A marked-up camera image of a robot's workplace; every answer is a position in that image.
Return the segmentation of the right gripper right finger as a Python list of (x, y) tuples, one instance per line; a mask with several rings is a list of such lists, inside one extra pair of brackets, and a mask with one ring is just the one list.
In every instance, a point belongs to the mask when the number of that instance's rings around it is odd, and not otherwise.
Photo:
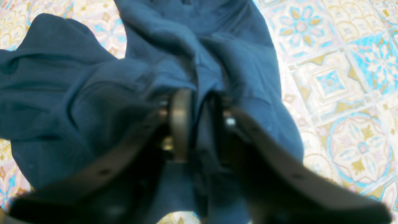
[(297, 162), (223, 93), (209, 93), (201, 115), (212, 124), (216, 167), (238, 180), (254, 224), (389, 224), (381, 202), (354, 194)]

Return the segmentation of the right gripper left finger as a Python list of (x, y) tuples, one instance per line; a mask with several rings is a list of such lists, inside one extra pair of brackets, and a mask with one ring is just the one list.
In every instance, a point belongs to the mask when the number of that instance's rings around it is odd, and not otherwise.
[(132, 224), (153, 201), (162, 170), (188, 160), (193, 91), (179, 89), (118, 146), (65, 180), (19, 197), (10, 224)]

